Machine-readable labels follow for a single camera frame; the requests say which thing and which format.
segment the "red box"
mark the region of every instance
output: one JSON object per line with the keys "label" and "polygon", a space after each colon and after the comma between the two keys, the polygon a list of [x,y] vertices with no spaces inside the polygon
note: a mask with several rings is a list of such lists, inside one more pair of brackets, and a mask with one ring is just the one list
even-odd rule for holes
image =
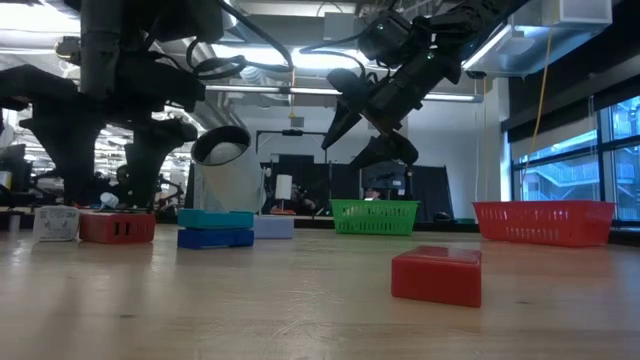
{"label": "red box", "polygon": [[482,304],[482,253],[420,246],[391,262],[391,295],[451,305]]}
{"label": "red box", "polygon": [[83,213],[80,239],[103,244],[135,244],[153,241],[153,214]]}

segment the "blue container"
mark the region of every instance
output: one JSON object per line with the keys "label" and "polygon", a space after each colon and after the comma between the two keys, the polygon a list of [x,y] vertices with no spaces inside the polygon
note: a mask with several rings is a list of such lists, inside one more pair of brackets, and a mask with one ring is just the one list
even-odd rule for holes
{"label": "blue container", "polygon": [[253,221],[256,239],[293,239],[293,218],[256,216]]}
{"label": "blue container", "polygon": [[184,209],[178,213],[178,225],[189,229],[251,229],[253,213],[214,213]]}
{"label": "blue container", "polygon": [[253,246],[251,230],[178,230],[178,247],[200,250],[221,246]]}

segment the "yellow cable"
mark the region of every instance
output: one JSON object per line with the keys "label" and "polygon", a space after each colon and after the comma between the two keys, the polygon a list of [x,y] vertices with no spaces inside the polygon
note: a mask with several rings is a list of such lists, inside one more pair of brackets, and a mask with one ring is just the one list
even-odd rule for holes
{"label": "yellow cable", "polygon": [[524,182],[527,176],[527,170],[529,169],[529,162],[531,161],[531,155],[536,147],[536,137],[538,136],[538,130],[540,130],[540,119],[542,118],[542,106],[544,104],[544,91],[547,87],[547,73],[549,71],[549,61],[551,60],[551,43],[553,39],[553,25],[558,18],[559,5],[554,6],[554,15],[551,26],[549,27],[549,37],[547,40],[547,57],[544,63],[544,72],[542,74],[542,89],[540,90],[540,102],[538,103],[538,118],[536,119],[536,127],[533,130],[533,139],[531,140],[531,149],[529,150],[529,156],[527,156],[527,164],[524,166],[524,173],[522,174],[522,182]]}

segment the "fluorescent light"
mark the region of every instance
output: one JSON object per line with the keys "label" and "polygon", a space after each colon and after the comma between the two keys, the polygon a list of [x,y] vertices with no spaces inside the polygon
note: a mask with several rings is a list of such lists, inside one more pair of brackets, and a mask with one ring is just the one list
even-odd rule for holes
{"label": "fluorescent light", "polygon": [[476,101],[477,98],[474,95],[427,94],[424,100],[473,102]]}
{"label": "fluorescent light", "polygon": [[51,55],[55,51],[51,49],[21,49],[14,47],[0,47],[0,54],[6,55]]}
{"label": "fluorescent light", "polygon": [[[259,93],[259,94],[295,94],[295,95],[320,95],[338,96],[340,92],[327,88],[299,88],[299,87],[274,87],[274,86],[244,86],[244,85],[207,85],[209,91],[236,92],[236,93]],[[458,94],[427,94],[425,101],[458,101],[458,102],[481,102],[482,96],[458,95]]]}
{"label": "fluorescent light", "polygon": [[240,93],[279,94],[282,91],[275,86],[244,86],[244,85],[207,85],[210,91],[226,91]]}
{"label": "fluorescent light", "polygon": [[356,4],[349,2],[327,2],[325,4],[320,1],[302,0],[271,0],[268,2],[248,0],[242,2],[242,9],[255,15],[323,17],[326,13],[353,14],[356,10]]}
{"label": "fluorescent light", "polygon": [[[261,64],[283,65],[285,63],[282,55],[280,55],[276,49],[270,47],[211,45],[211,48],[218,57],[226,58],[243,55],[247,60]],[[369,62],[369,59],[361,52],[354,49],[333,49],[332,51],[353,56],[363,63]],[[301,69],[354,69],[358,66],[355,61],[340,56],[301,54],[300,48],[296,48],[291,52],[291,59],[293,60],[293,64]]]}
{"label": "fluorescent light", "polygon": [[52,6],[0,3],[0,14],[0,29],[80,34],[80,18],[71,18]]}
{"label": "fluorescent light", "polygon": [[292,94],[304,94],[304,95],[340,95],[340,91],[335,89],[313,89],[313,88],[290,88]]}
{"label": "fluorescent light", "polygon": [[112,143],[118,144],[118,145],[126,145],[129,143],[127,139],[122,137],[117,137],[117,136],[110,136],[107,138],[107,141],[111,141]]}
{"label": "fluorescent light", "polygon": [[502,38],[505,37],[509,32],[511,32],[511,25],[505,25],[502,28],[502,30],[500,30],[500,32],[496,34],[496,36],[491,38],[489,42],[487,42],[483,47],[481,47],[480,50],[476,51],[476,53],[473,54],[473,56],[471,56],[467,61],[463,62],[462,68],[467,70],[471,68],[473,65],[475,65],[478,61],[480,61],[480,59],[482,59],[483,56],[485,56],[489,52],[489,50],[491,50],[494,46],[496,46],[498,42],[500,42],[500,40],[502,40]]}

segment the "small white box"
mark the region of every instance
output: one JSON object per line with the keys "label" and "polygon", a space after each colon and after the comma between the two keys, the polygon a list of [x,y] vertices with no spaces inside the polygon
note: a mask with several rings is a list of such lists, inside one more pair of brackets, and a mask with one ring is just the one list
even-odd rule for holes
{"label": "small white box", "polygon": [[80,211],[70,206],[43,206],[36,209],[33,237],[39,241],[70,241],[78,234]]}

